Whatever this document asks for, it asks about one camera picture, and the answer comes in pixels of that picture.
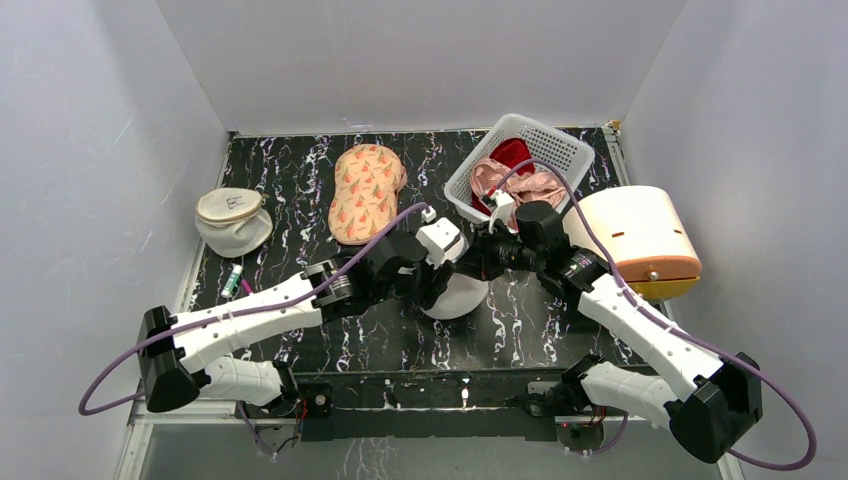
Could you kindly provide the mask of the white mesh laundry bag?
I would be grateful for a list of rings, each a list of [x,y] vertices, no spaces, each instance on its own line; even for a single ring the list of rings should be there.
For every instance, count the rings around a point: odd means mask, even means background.
[[[454,263],[446,262],[422,290],[418,305],[432,319],[453,320],[471,313],[488,291],[488,282],[465,275]]]

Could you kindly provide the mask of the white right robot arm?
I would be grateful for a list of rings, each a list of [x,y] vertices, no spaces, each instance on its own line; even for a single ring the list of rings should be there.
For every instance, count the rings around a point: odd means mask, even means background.
[[[515,219],[517,232],[500,220],[476,226],[464,263],[483,280],[507,270],[535,274],[549,294],[623,340],[654,371],[646,376],[586,355],[548,390],[527,393],[527,409],[536,415],[587,414],[608,406],[667,428],[705,463],[729,453],[762,417],[757,364],[684,339],[620,278],[597,236],[589,236],[586,248],[571,242],[550,205],[523,204]]]

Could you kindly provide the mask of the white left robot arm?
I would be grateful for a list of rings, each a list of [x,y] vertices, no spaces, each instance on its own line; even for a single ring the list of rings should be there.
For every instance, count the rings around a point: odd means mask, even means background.
[[[464,235],[446,226],[393,231],[371,249],[345,249],[239,300],[180,314],[148,310],[137,354],[147,409],[170,412],[211,397],[290,414],[299,391],[284,363],[239,360],[233,351],[360,315],[390,298],[431,307],[465,248]]]

